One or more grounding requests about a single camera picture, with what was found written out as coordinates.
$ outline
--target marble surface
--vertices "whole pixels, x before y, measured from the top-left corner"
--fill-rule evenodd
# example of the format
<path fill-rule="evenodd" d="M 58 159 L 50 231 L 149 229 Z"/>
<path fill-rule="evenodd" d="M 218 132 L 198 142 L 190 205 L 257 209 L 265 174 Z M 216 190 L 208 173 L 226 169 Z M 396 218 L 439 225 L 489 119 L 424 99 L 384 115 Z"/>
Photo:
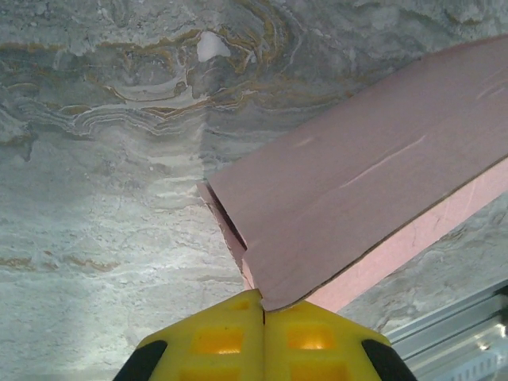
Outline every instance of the marble surface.
<path fill-rule="evenodd" d="M 111 379 L 145 335 L 242 290 L 195 183 L 502 0 L 0 5 L 0 376 Z M 386 332 L 506 276 L 508 196 L 341 311 Z"/>

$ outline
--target metal track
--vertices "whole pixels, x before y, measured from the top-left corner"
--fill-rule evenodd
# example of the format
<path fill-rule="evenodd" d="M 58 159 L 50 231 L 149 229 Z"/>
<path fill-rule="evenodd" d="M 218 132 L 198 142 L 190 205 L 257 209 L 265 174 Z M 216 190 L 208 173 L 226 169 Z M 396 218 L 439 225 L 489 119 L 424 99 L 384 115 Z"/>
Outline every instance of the metal track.
<path fill-rule="evenodd" d="M 508 380 L 507 324 L 508 279 L 386 336 L 419 381 Z"/>

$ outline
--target black rubber grip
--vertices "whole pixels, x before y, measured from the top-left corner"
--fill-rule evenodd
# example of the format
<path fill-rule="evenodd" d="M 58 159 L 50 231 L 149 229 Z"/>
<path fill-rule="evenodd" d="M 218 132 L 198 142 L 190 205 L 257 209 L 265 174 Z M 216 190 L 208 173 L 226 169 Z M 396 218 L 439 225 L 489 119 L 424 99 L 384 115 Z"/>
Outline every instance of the black rubber grip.
<path fill-rule="evenodd" d="M 158 340 L 136 349 L 113 381 L 149 381 L 166 348 L 167 343 Z"/>
<path fill-rule="evenodd" d="M 392 347 L 372 339 L 362 341 L 362 347 L 381 381 L 417 381 Z"/>

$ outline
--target gray marble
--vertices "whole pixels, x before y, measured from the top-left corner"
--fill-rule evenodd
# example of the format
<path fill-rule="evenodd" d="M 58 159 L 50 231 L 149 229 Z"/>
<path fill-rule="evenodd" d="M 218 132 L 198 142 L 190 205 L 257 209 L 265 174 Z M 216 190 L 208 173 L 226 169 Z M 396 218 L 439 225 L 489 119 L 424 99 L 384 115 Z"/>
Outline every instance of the gray marble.
<path fill-rule="evenodd" d="M 0 376 L 110 379 L 242 289 L 195 183 L 506 2 L 0 5 Z M 506 196 L 342 314 L 386 332 L 506 274 Z"/>

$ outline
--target pink insulation board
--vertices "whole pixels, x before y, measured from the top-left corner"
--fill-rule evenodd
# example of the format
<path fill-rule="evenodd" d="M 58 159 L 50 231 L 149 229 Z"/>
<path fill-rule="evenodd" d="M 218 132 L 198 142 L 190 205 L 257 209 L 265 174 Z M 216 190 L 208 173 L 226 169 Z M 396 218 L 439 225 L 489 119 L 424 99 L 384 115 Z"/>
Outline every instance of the pink insulation board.
<path fill-rule="evenodd" d="M 508 191 L 508 37 L 428 55 L 199 189 L 266 310 L 337 311 Z"/>

